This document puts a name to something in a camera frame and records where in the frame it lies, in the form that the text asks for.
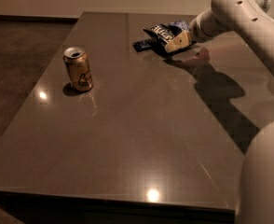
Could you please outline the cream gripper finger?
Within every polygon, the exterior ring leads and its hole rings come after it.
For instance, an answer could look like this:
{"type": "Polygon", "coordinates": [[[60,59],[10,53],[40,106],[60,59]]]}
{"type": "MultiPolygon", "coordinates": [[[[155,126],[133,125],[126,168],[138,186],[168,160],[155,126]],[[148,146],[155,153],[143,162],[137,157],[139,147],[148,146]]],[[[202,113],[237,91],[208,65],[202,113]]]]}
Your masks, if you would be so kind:
{"type": "Polygon", "coordinates": [[[171,41],[165,45],[164,49],[167,53],[172,53],[176,51],[176,45],[171,41]]]}

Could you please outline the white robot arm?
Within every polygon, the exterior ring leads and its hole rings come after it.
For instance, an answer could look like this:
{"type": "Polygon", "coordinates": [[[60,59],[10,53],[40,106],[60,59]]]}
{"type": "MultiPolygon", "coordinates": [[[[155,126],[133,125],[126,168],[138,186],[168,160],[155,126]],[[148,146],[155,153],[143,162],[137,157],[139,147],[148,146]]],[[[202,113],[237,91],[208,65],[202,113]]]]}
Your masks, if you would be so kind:
{"type": "Polygon", "coordinates": [[[249,72],[248,106],[262,126],[241,168],[235,224],[274,224],[274,19],[271,0],[211,0],[191,21],[192,38],[203,43],[233,31],[265,67],[249,72]]]}

